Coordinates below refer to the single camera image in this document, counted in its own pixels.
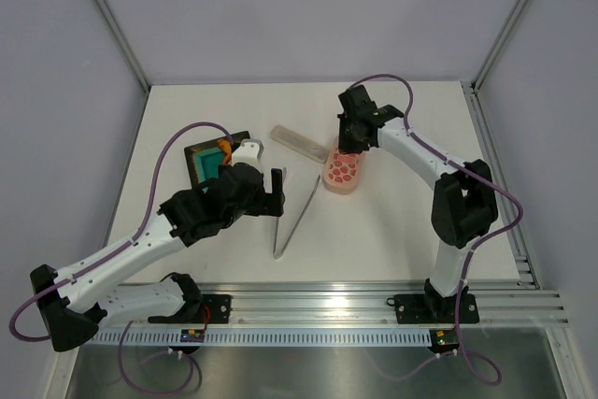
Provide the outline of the aluminium mounting rail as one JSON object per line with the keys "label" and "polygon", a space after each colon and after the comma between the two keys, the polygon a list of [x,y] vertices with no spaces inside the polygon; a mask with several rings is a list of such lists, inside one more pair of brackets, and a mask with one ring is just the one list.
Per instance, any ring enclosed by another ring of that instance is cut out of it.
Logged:
{"label": "aluminium mounting rail", "polygon": [[[386,328],[406,310],[397,294],[417,294],[416,282],[201,283],[203,293],[231,297],[229,325],[241,328]],[[481,327],[566,327],[560,295],[533,284],[474,282]]]}

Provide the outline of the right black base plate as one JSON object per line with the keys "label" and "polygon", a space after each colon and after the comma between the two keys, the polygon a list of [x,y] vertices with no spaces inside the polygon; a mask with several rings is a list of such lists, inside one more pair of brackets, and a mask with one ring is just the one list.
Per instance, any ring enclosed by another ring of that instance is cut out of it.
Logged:
{"label": "right black base plate", "polygon": [[[455,324],[457,295],[433,299],[424,293],[396,294],[386,304],[394,309],[398,324]],[[480,323],[477,299],[471,293],[461,296],[459,323]]]}

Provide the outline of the right frame post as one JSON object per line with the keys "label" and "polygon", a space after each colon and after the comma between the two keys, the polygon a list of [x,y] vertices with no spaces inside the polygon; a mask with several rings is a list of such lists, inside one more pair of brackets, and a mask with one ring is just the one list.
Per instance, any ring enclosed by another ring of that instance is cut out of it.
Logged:
{"label": "right frame post", "polygon": [[515,0],[481,67],[470,82],[473,93],[478,94],[480,92],[531,3],[532,0]]}

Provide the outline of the left frame post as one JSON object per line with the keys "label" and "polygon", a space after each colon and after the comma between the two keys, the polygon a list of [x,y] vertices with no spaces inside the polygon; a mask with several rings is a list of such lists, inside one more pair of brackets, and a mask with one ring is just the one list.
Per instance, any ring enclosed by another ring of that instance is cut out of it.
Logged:
{"label": "left frame post", "polygon": [[135,51],[133,50],[129,39],[123,32],[121,25],[115,15],[113,8],[108,0],[91,0],[93,6],[99,13],[102,22],[107,28],[109,34],[114,40],[116,46],[121,53],[121,57],[125,61],[130,71],[135,76],[136,82],[139,85],[143,94],[148,97],[150,94],[151,83],[142,64],[139,62]]}

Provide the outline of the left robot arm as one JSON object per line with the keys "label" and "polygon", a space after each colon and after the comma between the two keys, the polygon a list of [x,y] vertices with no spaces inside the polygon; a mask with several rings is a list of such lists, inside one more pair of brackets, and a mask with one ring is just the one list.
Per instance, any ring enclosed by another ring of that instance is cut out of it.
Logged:
{"label": "left robot arm", "polygon": [[33,270],[36,305],[53,349],[75,349],[101,329],[130,321],[198,321],[204,299],[190,275],[173,273],[146,286],[123,282],[150,264],[217,235],[243,216],[281,216],[282,170],[272,169],[271,180],[268,192],[258,169],[244,163],[224,165],[216,178],[176,192],[132,236],[76,264],[60,269],[42,264]]}

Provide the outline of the black teal food tray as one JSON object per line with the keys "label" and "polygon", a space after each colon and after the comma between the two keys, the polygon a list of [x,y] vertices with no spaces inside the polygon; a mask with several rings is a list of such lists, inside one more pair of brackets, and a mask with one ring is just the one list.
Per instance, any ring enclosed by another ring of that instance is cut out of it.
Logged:
{"label": "black teal food tray", "polygon": [[[210,178],[216,178],[219,175],[219,167],[222,164],[224,154],[217,146],[221,138],[211,139],[198,144],[188,146],[184,149],[184,156],[190,182],[196,186]],[[233,151],[239,146],[242,140],[251,138],[249,131],[241,131],[232,134]]]}

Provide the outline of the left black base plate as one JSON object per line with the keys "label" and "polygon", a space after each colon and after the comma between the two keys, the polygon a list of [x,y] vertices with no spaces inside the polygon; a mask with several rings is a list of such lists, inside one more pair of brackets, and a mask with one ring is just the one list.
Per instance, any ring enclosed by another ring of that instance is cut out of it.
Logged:
{"label": "left black base plate", "polygon": [[200,303],[185,303],[172,316],[148,317],[152,324],[227,324],[231,313],[232,296],[204,294]]}

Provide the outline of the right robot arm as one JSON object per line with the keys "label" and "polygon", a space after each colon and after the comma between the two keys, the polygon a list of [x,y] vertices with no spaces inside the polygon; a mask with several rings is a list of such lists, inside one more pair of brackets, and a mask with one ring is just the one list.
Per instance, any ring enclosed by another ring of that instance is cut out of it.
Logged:
{"label": "right robot arm", "polygon": [[385,150],[432,189],[431,224],[439,246],[421,302],[432,321],[454,321],[466,291],[466,258],[472,241],[486,235],[498,219],[489,166],[480,159],[456,158],[418,135],[406,112],[392,105],[378,107],[363,85],[346,89],[338,98],[343,108],[338,115],[340,151]]}

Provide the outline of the frame post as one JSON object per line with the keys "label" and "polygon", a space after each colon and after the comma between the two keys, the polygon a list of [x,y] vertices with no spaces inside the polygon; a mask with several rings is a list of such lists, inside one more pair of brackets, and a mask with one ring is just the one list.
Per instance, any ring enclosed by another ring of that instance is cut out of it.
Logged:
{"label": "frame post", "polygon": [[150,94],[151,83],[142,64],[139,62],[135,51],[133,50],[129,39],[123,32],[121,25],[115,15],[113,8],[108,0],[91,0],[93,6],[99,13],[102,22],[107,28],[109,34],[114,40],[116,46],[121,53],[121,57],[125,61],[130,71],[135,76],[136,82],[139,85],[143,94],[148,97]]}
{"label": "frame post", "polygon": [[480,92],[531,3],[532,0],[515,0],[481,67],[470,82],[473,93],[478,94]]}

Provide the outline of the metal tongs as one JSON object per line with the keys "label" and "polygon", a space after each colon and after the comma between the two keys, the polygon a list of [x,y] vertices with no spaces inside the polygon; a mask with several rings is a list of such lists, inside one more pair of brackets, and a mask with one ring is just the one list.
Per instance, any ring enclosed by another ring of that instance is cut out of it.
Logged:
{"label": "metal tongs", "polygon": [[298,213],[290,231],[286,234],[284,238],[280,237],[280,217],[275,217],[274,221],[274,234],[272,239],[272,256],[275,261],[279,260],[285,253],[287,247],[290,245],[294,234],[296,233],[301,221],[303,220],[305,214],[307,213],[318,189],[320,186],[321,175],[318,175],[314,181],[313,187],[309,196],[307,197],[305,203],[303,204],[300,212]]}

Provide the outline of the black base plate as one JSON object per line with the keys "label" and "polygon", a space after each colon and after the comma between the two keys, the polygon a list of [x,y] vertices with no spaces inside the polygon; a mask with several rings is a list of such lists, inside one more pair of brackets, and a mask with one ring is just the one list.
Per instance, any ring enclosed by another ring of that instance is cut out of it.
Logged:
{"label": "black base plate", "polygon": [[[398,324],[455,324],[457,295],[433,299],[424,293],[396,294],[386,304],[394,309]],[[480,323],[477,299],[471,293],[461,296],[459,323]]]}
{"label": "black base plate", "polygon": [[232,296],[204,294],[200,303],[185,303],[172,316],[148,317],[152,324],[227,324],[231,313]]}

